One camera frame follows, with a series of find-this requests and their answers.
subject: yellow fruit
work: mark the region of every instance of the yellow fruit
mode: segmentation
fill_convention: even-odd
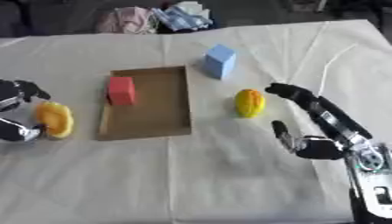
[[[265,106],[265,99],[260,92],[244,89],[235,96],[235,107],[240,116],[255,117]]]
[[[46,125],[46,134],[51,137],[68,137],[74,128],[71,110],[53,101],[44,101],[35,109],[35,116],[40,123]]]

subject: cardboard tray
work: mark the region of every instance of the cardboard tray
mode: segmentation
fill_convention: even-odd
[[[112,106],[105,97],[98,140],[191,134],[184,66],[112,71],[132,77],[136,105]]]

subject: table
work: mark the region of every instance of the table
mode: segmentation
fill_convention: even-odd
[[[237,52],[214,80],[200,57],[216,44]],[[318,91],[378,139],[389,141],[392,48],[365,20],[245,26],[179,35],[73,35],[0,39],[4,79],[37,82],[68,105],[76,129],[63,141],[0,143],[2,223],[336,223],[350,221],[341,161],[290,155],[270,122],[317,134],[306,114],[273,95],[240,119],[232,98],[272,81]],[[95,141],[111,70],[187,66],[190,136]],[[4,114],[29,123],[33,105]]]

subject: white table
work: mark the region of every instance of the white table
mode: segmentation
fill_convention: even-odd
[[[208,78],[197,63],[218,43],[238,53],[224,81]],[[318,91],[335,57],[324,95],[388,141],[391,56],[387,40],[367,21],[1,39],[1,77],[37,82],[73,110],[76,129],[64,141],[0,144],[0,222],[350,221],[344,165],[292,156],[273,137],[274,119],[297,135],[318,132],[307,116],[266,95],[263,115],[239,119],[232,97],[243,88],[263,91],[272,81]],[[177,65],[187,65],[190,136],[94,140],[110,70]],[[29,120],[32,108],[5,116]]]

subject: red cube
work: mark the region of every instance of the red cube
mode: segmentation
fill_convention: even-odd
[[[112,105],[132,105],[136,103],[135,86],[131,77],[110,77],[108,97]]]

